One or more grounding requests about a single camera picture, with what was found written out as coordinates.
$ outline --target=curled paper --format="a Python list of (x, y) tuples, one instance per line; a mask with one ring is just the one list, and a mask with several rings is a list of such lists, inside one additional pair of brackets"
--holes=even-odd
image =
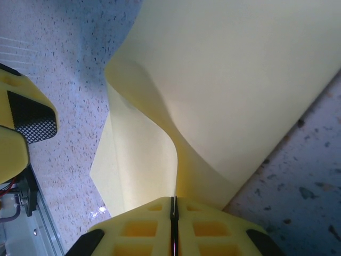
[(341, 2), (145, 0), (105, 76), (91, 177), (111, 215), (223, 208), (341, 66)]

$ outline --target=square hole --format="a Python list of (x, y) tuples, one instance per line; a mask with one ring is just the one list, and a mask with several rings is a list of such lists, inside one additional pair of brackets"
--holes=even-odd
[(129, 221), (125, 224), (122, 236), (155, 236), (158, 227), (157, 221), (138, 220)]
[(150, 256), (152, 251), (151, 244), (118, 244), (112, 256)]
[(226, 225), (219, 221), (195, 221), (193, 229), (196, 236), (229, 236)]
[(241, 251), (236, 244), (200, 244), (199, 251), (201, 256), (241, 256)]

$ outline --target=cable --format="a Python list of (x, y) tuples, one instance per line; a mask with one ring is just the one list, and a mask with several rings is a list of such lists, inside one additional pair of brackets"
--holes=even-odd
[(5, 189), (2, 189), (2, 191), (0, 191), (0, 197), (3, 197), (4, 195), (6, 195), (12, 188), (14, 182), (15, 182), (15, 178), (14, 177), (12, 180), (11, 180), (11, 183), (5, 187)]
[(11, 217), (0, 218), (0, 223), (9, 222), (9, 221), (15, 220), (17, 217), (19, 217), (19, 215), (20, 215), (19, 196), (16, 195), (14, 197), (14, 199), (15, 199), (15, 203), (17, 204), (17, 210), (16, 210), (15, 214)]
[(8, 183), (8, 185), (6, 185), (6, 186), (3, 187), (2, 189), (0, 189), (0, 191), (1, 191), (1, 190), (6, 190), (6, 189), (11, 185), (11, 181), (12, 181), (12, 180), (10, 180), (10, 182)]

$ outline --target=gray speckled surface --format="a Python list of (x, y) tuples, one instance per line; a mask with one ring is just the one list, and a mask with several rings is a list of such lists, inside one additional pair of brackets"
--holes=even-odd
[(301, 120), (225, 210), (287, 255), (341, 255), (341, 74)]
[[(30, 153), (66, 249), (110, 217), (88, 174), (108, 112), (103, 69), (140, 4), (0, 0), (0, 62), (28, 74), (59, 112), (58, 135)], [(288, 255), (341, 255), (341, 77), (303, 119), (226, 210), (266, 228)]]
[(60, 129), (30, 147), (31, 162), (66, 249), (110, 217), (90, 176), (108, 113), (105, 63), (123, 41), (138, 0), (0, 0), (0, 62), (56, 106)]

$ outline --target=black mesh panel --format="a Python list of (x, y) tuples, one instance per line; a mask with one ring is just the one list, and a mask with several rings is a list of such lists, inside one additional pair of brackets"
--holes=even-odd
[(27, 143), (47, 140), (57, 133), (53, 109), (14, 92), (7, 92), (14, 128), (22, 133)]

